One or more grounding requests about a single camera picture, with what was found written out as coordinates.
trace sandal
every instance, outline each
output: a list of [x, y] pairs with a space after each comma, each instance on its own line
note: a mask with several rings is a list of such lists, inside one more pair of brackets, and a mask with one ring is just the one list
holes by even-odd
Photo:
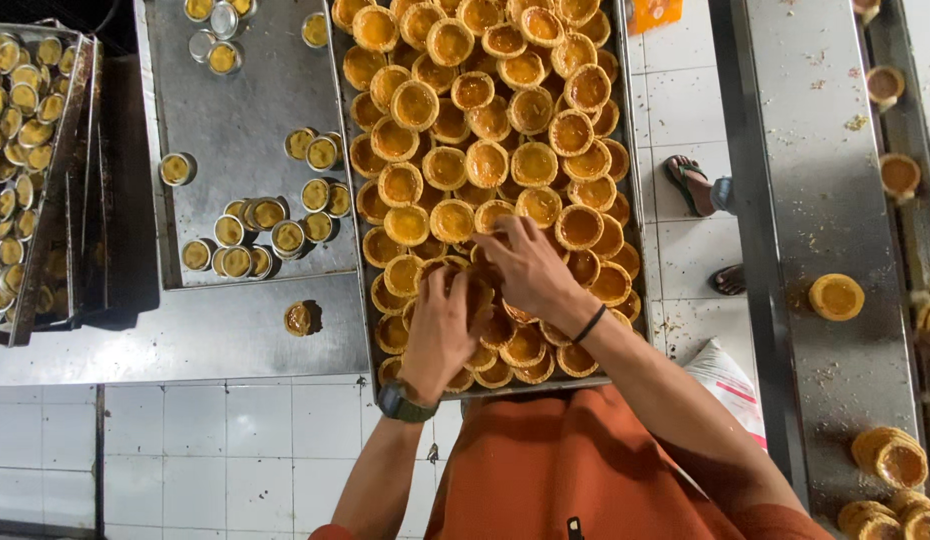
[[731, 266], [726, 266], [722, 268], [721, 270], [716, 270], [713, 274], [711, 274], [711, 276], [708, 278], [708, 286], [711, 288], [711, 290], [713, 290], [714, 292], [722, 296], [738, 296], [738, 295], [744, 294], [747, 291], [746, 287], [743, 286], [741, 288], [742, 289], [741, 292], [732, 294], [732, 293], [728, 293], [728, 292], [721, 290], [721, 287], [718, 285], [718, 281], [716, 280], [719, 274], [728, 272], [732, 268], [735, 268], [735, 266], [740, 266], [740, 264], [733, 264]]
[[[681, 163], [680, 164], [678, 163], [678, 172], [681, 173], [681, 176], [676, 177], [675, 174], [671, 172], [671, 167], [668, 166], [668, 162], [670, 162], [672, 159], [677, 161], [679, 157], [684, 158], [685, 156], [684, 155], [679, 156], [675, 154], [671, 158], [669, 157], [667, 160], [665, 160], [664, 161], [664, 172], [668, 173], [668, 181], [671, 182], [675, 186], [675, 188], [678, 190], [678, 192], [682, 194], [682, 197], [685, 198], [685, 204], [688, 205], [688, 210], [691, 212], [691, 215], [695, 217], [703, 217], [702, 215], [698, 213], [698, 208], [695, 207], [695, 200], [691, 196], [691, 191], [688, 190], [688, 178], [685, 176], [685, 171], [694, 171], [702, 175], [702, 178], [704, 178], [705, 180], [707, 180], [708, 177], [705, 176], [705, 173], [700, 168], [698, 168], [697, 166], [691, 163], [685, 166], [682, 165]], [[691, 162], [690, 157], [687, 157], [686, 159], [689, 162]]]

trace baking tray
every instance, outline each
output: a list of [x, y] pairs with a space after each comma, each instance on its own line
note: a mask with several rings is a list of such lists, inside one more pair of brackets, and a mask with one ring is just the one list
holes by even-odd
[[[301, 35], [304, 18], [321, 8], [321, 0], [261, 2], [247, 28], [232, 39], [244, 50], [242, 68], [223, 77], [188, 53], [188, 39], [207, 24], [190, 21], [181, 0], [135, 2], [164, 290], [254, 283], [212, 271], [185, 272], [180, 262], [184, 242], [214, 238], [214, 221], [228, 202], [281, 196], [291, 217], [301, 219], [306, 181], [348, 181], [343, 166], [316, 173], [284, 153], [285, 136], [294, 129], [341, 129], [327, 52], [311, 49]], [[192, 183], [171, 188], [161, 182], [159, 163], [169, 152], [195, 157]], [[338, 221], [333, 240], [300, 260], [283, 262], [267, 281], [355, 272], [354, 219]], [[255, 244], [270, 245], [269, 234], [260, 233]]]
[[[354, 97], [358, 95], [359, 92], [351, 87], [351, 85], [349, 85], [346, 81], [343, 82], [345, 80], [345, 76], [342, 71], [342, 60], [344, 59], [345, 53], [348, 51], [348, 49], [354, 45], [354, 39], [331, 23], [330, 7], [332, 2], [333, 0], [327, 0], [324, 6], [327, 27], [331, 35], [331, 40], [328, 43], [328, 54], [331, 56], [331, 61], [335, 66], [334, 79], [340, 92], [338, 102], [341, 107], [340, 113], [343, 129], [342, 133], [345, 135], [345, 148], [347, 153], [351, 145], [351, 140], [354, 137], [362, 134], [362, 129], [360, 129], [354, 122], [352, 122], [351, 117], [346, 113], [351, 104], [351, 100], [354, 99]], [[380, 3], [380, 5], [388, 6], [388, 2]], [[634, 328], [645, 335], [646, 339], [649, 339], [652, 336], [652, 328], [648, 315], [650, 305], [646, 301], [646, 287], [644, 282], [644, 277], [648, 273], [647, 264], [644, 257], [644, 212], [641, 206], [642, 199], [640, 175], [638, 171], [638, 156], [636, 154], [636, 147], [633, 141], [633, 137], [629, 136], [635, 132], [635, 120], [633, 116], [634, 104], [632, 102], [631, 68], [629, 67], [628, 56], [628, 40], [625, 16], [626, 10], [622, 0], [607, 0], [606, 2], [602, 3], [601, 8], [608, 16], [612, 25], [611, 37], [608, 39], [608, 42], [604, 45], [603, 48], [615, 53], [620, 64], [618, 80], [615, 82], [615, 84], [613, 84], [612, 87], [612, 97], [620, 105], [620, 117], [618, 127], [610, 135], [610, 138], [621, 142], [625, 146], [625, 148], [628, 150], [631, 162], [628, 176], [626, 176], [624, 180], [618, 183], [618, 190], [621, 191], [628, 199], [632, 209], [631, 219], [624, 229], [624, 236], [625, 240], [635, 246], [635, 248], [641, 254], [642, 271], [635, 279], [633, 288], [639, 293], [642, 309], [641, 313], [639, 313], [639, 318], [635, 321]], [[359, 189], [366, 180], [351, 169], [351, 161], [349, 159], [346, 159], [346, 162], [348, 164], [346, 174], [351, 179], [351, 183], [355, 186], [355, 188]], [[359, 219], [358, 221], [360, 241], [360, 238], [368, 230], [370, 230], [372, 226], [364, 222], [364, 220]], [[377, 367], [381, 362], [389, 357], [390, 354], [386, 354], [383, 350], [380, 350], [377, 345], [375, 345], [375, 325], [377, 325], [378, 320], [382, 317], [382, 314], [378, 312], [372, 303], [371, 296], [368, 294], [367, 284], [370, 284], [381, 272], [382, 271], [380, 269], [367, 264], [364, 262], [364, 259], [362, 259], [360, 271], [358, 274], [359, 282], [362, 287], [362, 311], [365, 317], [365, 322], [367, 323], [368, 330], [366, 342], [368, 343], [369, 370], [372, 374], [371, 384], [374, 388], [375, 399], [377, 399], [378, 390], [380, 389], [378, 378], [376, 376]], [[600, 370], [588, 377], [577, 379], [572, 376], [570, 377], [569, 375], [561, 372], [561, 370], [556, 368], [555, 373], [551, 376], [551, 378], [541, 384], [526, 385], [523, 382], [521, 383], [519, 381], [513, 381], [509, 383], [507, 387], [496, 389], [489, 389], [477, 384], [473, 384], [469, 390], [460, 394], [446, 393], [443, 396], [443, 399], [456, 400], [475, 396], [543, 392], [561, 388], [584, 388], [598, 386], [600, 384], [605, 385], [609, 382], [609, 378], [601, 374]]]
[[[70, 220], [67, 191], [68, 183], [71, 182], [69, 175], [75, 161], [77, 134], [86, 99], [86, 87], [94, 64], [94, 42], [93, 39], [78, 31], [58, 26], [0, 23], [0, 33], [4, 31], [19, 36], [29, 46], [30, 51], [35, 48], [37, 42], [47, 37], [56, 37], [66, 43], [66, 46], [74, 45], [77, 49], [70, 86], [65, 96], [63, 115], [55, 131], [54, 153], [51, 164], [45, 172], [44, 187], [39, 201], [35, 205], [38, 222], [27, 249], [23, 285], [15, 302], [15, 322], [0, 325], [0, 345], [15, 347], [28, 345], [32, 332], [46, 326], [47, 323], [55, 320], [71, 321], [76, 315], [70, 293], [68, 312], [63, 317], [41, 316], [39, 317], [41, 320], [37, 320], [35, 307], [39, 289], [44, 285], [44, 267], [48, 251], [56, 237], [66, 246], [69, 257], [73, 257], [72, 249], [75, 244], [74, 238], [69, 235], [67, 226]], [[71, 270], [72, 267], [69, 265], [66, 280], [70, 289], [77, 278]]]

